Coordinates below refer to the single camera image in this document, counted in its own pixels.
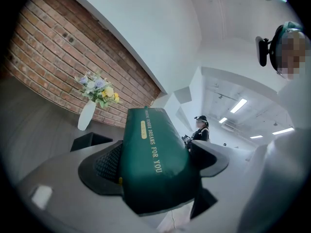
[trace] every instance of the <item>white ceiling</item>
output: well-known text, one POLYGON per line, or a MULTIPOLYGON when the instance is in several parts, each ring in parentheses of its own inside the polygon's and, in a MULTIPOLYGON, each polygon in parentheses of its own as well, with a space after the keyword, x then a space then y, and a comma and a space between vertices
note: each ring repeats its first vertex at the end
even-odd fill
POLYGON ((285 109, 250 89, 213 77, 206 78, 205 88, 204 115, 215 121, 228 118, 226 123, 236 128, 236 134, 258 145, 273 140, 275 136, 272 132, 292 126, 285 109), (247 103, 236 113, 231 113, 230 110, 242 98, 247 103), (263 138, 250 139, 256 135, 262 135, 263 138))
POLYGON ((299 19, 280 0, 192 0, 201 27, 203 44, 231 38, 255 43, 255 37, 272 39, 285 21, 299 19))

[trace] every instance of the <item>vent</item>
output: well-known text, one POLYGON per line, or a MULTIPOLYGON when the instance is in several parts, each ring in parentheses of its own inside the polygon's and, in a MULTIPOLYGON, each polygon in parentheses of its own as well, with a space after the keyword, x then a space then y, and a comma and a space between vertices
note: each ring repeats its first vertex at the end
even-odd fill
POLYGON ((236 130, 234 127, 232 127, 232 126, 230 126, 230 125, 228 125, 226 123, 222 124, 222 128, 227 130, 227 131, 230 131, 230 132, 235 132, 235 130, 236 130))

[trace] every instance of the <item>black base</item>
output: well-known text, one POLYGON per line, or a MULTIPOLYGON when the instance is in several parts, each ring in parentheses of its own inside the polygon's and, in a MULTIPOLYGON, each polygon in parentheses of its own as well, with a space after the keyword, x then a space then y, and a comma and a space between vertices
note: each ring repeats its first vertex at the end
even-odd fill
POLYGON ((111 138, 91 132, 76 138, 73 141, 70 152, 112 141, 113 139, 111 138))

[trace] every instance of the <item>person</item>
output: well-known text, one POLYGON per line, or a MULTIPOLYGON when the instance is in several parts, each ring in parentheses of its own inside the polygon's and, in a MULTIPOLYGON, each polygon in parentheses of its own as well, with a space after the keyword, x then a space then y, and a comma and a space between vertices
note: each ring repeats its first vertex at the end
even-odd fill
POLYGON ((196 119, 196 127, 199 129, 192 134, 191 138, 187 135, 185 137, 182 137, 188 149, 191 149, 192 140, 210 141, 208 121, 206 116, 196 116, 194 119, 196 119))

